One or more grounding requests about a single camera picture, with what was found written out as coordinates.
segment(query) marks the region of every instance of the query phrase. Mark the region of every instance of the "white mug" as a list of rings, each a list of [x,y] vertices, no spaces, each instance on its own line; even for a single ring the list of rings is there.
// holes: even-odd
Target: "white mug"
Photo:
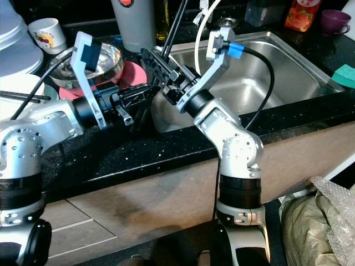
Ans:
[[[66,38],[55,18],[42,18],[28,25],[37,45],[48,54],[58,54],[67,48]]]

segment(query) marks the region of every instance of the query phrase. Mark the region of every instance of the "pink plate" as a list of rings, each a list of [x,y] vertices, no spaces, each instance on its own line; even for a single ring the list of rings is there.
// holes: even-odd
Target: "pink plate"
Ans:
[[[143,68],[131,61],[125,61],[123,72],[118,76],[110,79],[111,82],[117,84],[119,82],[120,90],[124,90],[128,87],[128,84],[135,86],[141,83],[146,83],[147,77]],[[76,98],[84,96],[83,91],[80,88],[76,89],[63,89],[59,88],[59,97],[61,99],[74,100]]]

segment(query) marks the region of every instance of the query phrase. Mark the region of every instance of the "stainless steel bowl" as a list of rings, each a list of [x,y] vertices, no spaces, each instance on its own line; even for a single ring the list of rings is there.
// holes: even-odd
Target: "stainless steel bowl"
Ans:
[[[72,50],[73,47],[68,48],[67,50],[58,54],[49,62],[47,69],[56,63],[60,58],[70,53]],[[80,87],[73,69],[70,66],[70,60],[71,58],[68,58],[50,74],[53,82],[65,89],[74,89]],[[122,73],[122,71],[123,59],[121,51],[115,46],[103,43],[96,71],[92,72],[86,70],[85,76],[87,77],[89,84],[100,84]]]

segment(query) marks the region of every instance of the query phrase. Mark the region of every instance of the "bubble wrap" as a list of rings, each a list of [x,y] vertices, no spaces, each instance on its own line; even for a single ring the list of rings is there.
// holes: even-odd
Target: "bubble wrap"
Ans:
[[[327,217],[331,227],[328,240],[334,254],[342,265],[355,266],[355,193],[320,177],[311,181],[337,210],[336,215]],[[320,205],[324,200],[317,199]]]

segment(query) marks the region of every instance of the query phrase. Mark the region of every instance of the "white cable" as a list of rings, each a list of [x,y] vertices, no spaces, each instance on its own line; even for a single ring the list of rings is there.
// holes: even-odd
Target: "white cable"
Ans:
[[[204,16],[201,26],[199,28],[199,31],[197,32],[196,36],[196,41],[195,41],[195,69],[196,72],[201,75],[201,70],[200,70],[200,64],[199,64],[199,46],[200,46],[200,40],[201,40],[201,35],[202,31],[204,30],[204,27],[206,26],[208,18],[211,16],[213,10],[215,10],[216,6],[221,2],[222,0],[216,0],[210,7],[210,9],[207,11],[206,15]]]

